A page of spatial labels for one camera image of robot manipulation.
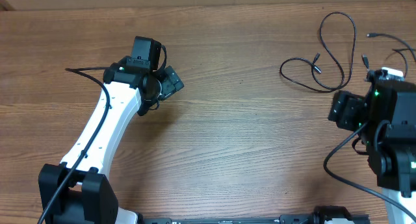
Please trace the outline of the black usb cable split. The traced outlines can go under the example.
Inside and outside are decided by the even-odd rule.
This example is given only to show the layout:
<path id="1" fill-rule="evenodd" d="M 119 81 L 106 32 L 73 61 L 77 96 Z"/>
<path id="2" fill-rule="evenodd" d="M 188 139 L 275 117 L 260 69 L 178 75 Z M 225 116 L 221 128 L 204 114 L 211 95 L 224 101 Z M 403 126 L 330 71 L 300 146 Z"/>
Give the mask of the black usb cable split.
<path id="1" fill-rule="evenodd" d="M 409 70 L 409 64 L 408 64 L 408 60 L 406 58 L 406 56 L 403 54 L 404 51 L 409 51 L 412 55 L 413 60 L 415 60 L 415 49 L 412 48 L 407 42 L 405 42 L 404 40 L 393 36 L 391 34 L 385 34 L 385 33 L 377 33 L 377 32 L 369 32 L 367 33 L 366 37 L 368 38 L 375 38 L 375 37 L 385 37 L 385 38 L 390 38 L 392 40 L 396 40 L 397 42 L 399 42 L 400 44 L 402 44 L 404 46 L 404 48 L 402 49 L 392 49 L 392 51 L 398 53 L 404 61 L 405 64 L 405 73 L 404 73 L 404 77 L 406 77 L 406 75 L 408 74 L 408 70 Z"/>

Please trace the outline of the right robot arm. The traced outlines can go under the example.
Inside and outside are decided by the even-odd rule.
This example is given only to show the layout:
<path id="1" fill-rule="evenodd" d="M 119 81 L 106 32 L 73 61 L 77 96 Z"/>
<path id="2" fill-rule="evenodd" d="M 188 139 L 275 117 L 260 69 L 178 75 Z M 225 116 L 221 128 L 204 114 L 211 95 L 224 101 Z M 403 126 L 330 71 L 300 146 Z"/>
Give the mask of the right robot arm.
<path id="1" fill-rule="evenodd" d="M 328 116 L 351 135 L 324 159 L 334 179 L 385 201 L 390 223 L 415 222 L 415 85 L 375 81 L 365 96 L 347 91 L 334 94 Z M 382 188 L 378 193 L 330 171 L 330 158 L 350 140 L 365 145 L 362 152 Z"/>

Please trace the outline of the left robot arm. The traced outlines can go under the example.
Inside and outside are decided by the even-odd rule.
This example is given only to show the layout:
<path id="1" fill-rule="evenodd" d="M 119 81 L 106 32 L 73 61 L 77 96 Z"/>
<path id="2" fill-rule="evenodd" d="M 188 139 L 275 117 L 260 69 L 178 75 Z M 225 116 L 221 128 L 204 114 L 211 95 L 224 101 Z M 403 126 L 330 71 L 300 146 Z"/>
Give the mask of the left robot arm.
<path id="1" fill-rule="evenodd" d="M 161 42 L 137 36 L 129 56 L 101 68 L 101 80 L 88 74 L 90 68 L 70 69 L 97 83 L 101 94 L 73 147 L 59 164 L 45 164 L 39 173 L 39 223 L 143 223 L 142 214 L 119 206 L 109 173 L 134 115 L 157 110 L 184 87 L 166 61 Z"/>

